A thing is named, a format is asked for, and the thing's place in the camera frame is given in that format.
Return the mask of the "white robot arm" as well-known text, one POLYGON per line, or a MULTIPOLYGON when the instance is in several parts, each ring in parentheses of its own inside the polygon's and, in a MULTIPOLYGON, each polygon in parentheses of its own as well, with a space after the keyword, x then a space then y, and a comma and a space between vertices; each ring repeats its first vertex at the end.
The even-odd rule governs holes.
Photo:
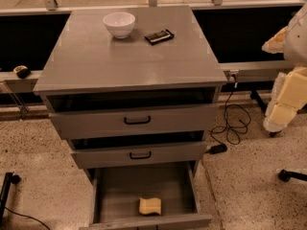
POLYGON ((271 54, 282 53, 284 59, 295 67, 288 74, 278 74, 265 112, 265 130, 279 132, 307 104, 307 4, 286 27, 264 43, 262 50, 271 54))

